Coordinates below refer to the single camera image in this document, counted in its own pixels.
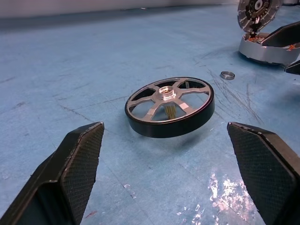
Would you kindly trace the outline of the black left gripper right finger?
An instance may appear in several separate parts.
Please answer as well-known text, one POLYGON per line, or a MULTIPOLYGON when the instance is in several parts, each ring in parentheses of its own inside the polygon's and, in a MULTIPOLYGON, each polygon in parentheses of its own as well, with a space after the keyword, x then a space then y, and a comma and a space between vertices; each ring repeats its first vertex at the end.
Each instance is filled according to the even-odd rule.
POLYGON ((300 223, 300 158, 271 131, 229 122, 240 174, 267 225, 300 223))

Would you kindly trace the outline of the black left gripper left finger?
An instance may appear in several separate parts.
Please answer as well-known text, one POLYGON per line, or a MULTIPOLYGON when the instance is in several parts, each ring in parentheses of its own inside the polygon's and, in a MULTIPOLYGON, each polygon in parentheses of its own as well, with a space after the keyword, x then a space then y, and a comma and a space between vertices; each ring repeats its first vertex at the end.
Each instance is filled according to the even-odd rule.
POLYGON ((2 225, 78 225, 83 219, 97 168, 104 124, 69 132, 31 175, 0 219, 2 225))

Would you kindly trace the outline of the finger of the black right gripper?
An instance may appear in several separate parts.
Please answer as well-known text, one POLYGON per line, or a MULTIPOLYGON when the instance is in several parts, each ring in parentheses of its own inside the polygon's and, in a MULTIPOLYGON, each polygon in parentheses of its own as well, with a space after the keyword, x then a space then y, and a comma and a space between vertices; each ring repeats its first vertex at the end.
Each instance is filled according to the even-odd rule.
POLYGON ((294 75, 300 75, 300 60, 284 68, 284 72, 294 75))
POLYGON ((270 33, 262 42, 262 46, 286 47, 300 42, 300 22, 282 26, 270 33))

